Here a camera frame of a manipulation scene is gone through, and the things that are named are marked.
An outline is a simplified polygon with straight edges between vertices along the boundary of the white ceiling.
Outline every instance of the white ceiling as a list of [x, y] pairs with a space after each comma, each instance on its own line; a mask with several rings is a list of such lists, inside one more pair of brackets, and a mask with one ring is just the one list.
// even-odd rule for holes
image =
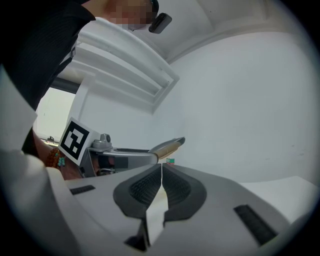
[[171, 63], [196, 48], [250, 31], [278, 31], [272, 0], [158, 0], [172, 22], [161, 34], [132, 32]]

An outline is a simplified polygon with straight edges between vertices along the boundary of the person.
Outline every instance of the person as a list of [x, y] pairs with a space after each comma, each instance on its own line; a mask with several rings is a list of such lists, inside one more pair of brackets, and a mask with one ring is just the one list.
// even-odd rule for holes
[[[157, 0], [22, 1], [14, 22], [6, 26], [2, 63], [13, 84], [36, 110], [57, 75], [72, 61], [79, 31], [95, 17], [115, 24], [145, 26], [157, 16]], [[46, 163], [52, 148], [31, 129], [22, 150]], [[81, 178], [77, 166], [65, 160], [66, 180]]]

